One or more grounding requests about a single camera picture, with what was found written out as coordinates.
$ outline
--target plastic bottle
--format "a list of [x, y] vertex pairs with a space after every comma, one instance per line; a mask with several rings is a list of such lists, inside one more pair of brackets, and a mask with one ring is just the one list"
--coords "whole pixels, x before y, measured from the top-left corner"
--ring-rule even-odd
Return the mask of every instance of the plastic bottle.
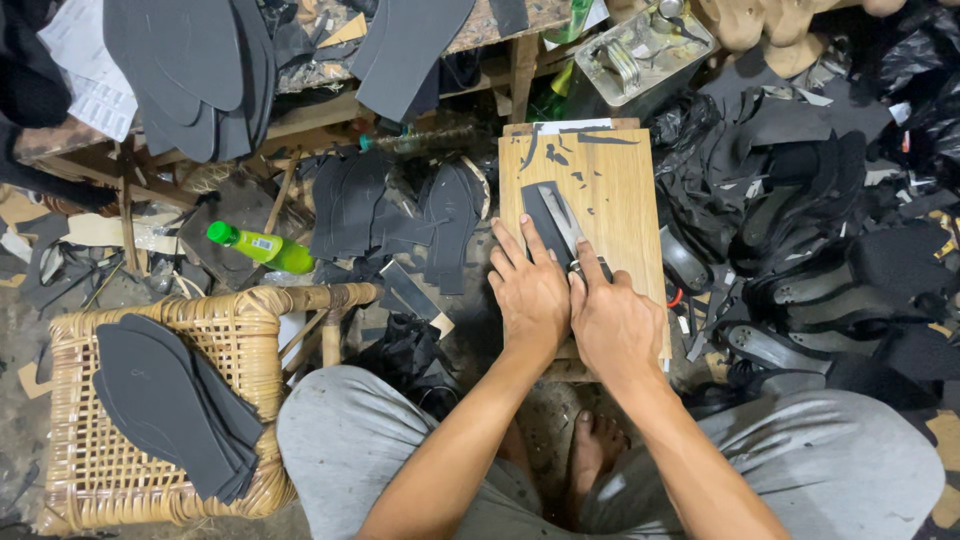
[[291, 274], [308, 274], [317, 264], [306, 246], [275, 234], [242, 231], [223, 221], [214, 221], [206, 228], [206, 237], [233, 248], [274, 270]]
[[553, 43], [563, 45], [569, 43], [584, 31], [587, 23], [587, 14], [593, 7], [593, 0], [573, 0], [570, 5], [570, 22], [560, 28], [553, 28], [543, 32], [543, 38]]
[[554, 77], [549, 88], [545, 88], [527, 108], [527, 122], [554, 122], [564, 119], [566, 94], [570, 90], [570, 75], [573, 74], [573, 61], [569, 61], [563, 71]]

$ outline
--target left hand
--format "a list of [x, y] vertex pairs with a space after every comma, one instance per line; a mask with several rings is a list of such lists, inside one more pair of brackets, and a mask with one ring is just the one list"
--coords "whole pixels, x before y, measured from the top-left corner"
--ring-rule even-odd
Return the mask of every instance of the left hand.
[[505, 341], [529, 339], [559, 347], [570, 329], [570, 287], [557, 255], [543, 245], [527, 214], [520, 216], [520, 230], [533, 261], [502, 220], [494, 217], [491, 224], [500, 245], [491, 252], [496, 270], [487, 277], [503, 312]]

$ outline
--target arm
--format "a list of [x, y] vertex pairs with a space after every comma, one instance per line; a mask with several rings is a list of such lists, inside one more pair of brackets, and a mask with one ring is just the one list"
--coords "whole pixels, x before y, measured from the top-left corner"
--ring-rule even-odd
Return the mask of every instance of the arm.
[[533, 262], [497, 218], [489, 279], [506, 347], [487, 375], [403, 465], [357, 534], [361, 539], [453, 536], [520, 402], [569, 329], [569, 289], [529, 216], [520, 218]]
[[622, 270], [607, 283], [593, 248], [581, 240], [587, 283], [569, 275], [580, 357], [639, 428], [686, 532], [699, 540], [790, 538], [666, 382], [657, 365], [663, 309], [636, 294]]

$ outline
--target bottle cap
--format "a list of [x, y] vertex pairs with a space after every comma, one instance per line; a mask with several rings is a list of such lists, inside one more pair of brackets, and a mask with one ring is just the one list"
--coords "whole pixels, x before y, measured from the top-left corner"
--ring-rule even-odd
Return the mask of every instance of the bottle cap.
[[232, 233], [233, 227], [223, 221], [214, 221], [206, 228], [206, 237], [218, 244], [226, 242]]

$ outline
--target right hand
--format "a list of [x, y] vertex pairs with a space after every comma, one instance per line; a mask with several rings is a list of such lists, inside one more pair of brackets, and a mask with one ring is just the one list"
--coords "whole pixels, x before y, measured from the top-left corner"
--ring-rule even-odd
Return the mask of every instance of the right hand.
[[634, 292], [630, 274], [618, 270], [608, 283], [593, 247], [579, 238], [577, 256], [587, 277], [570, 281], [571, 327], [580, 359], [610, 390], [627, 382], [663, 382], [657, 364], [666, 315]]

